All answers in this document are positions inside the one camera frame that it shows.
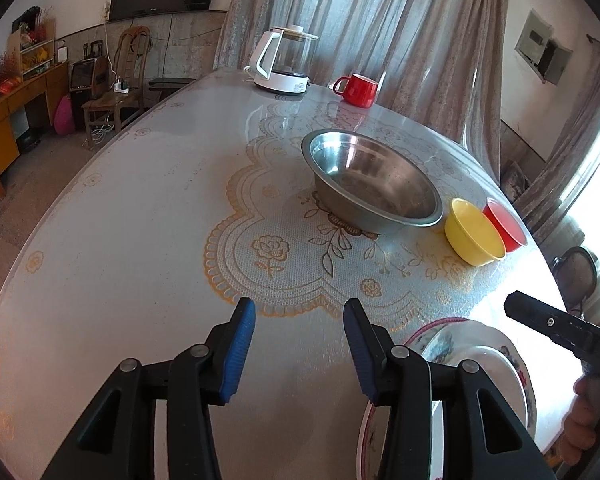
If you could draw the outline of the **right hand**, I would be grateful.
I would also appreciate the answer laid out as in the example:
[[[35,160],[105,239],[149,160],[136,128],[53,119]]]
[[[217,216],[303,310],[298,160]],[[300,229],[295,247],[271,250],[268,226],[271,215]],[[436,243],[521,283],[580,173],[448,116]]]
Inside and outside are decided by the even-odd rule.
[[[584,451],[596,441],[595,411],[588,397],[590,376],[582,376],[573,385],[576,394],[570,411],[562,423],[562,436],[557,441],[557,451],[568,466],[576,466]]]

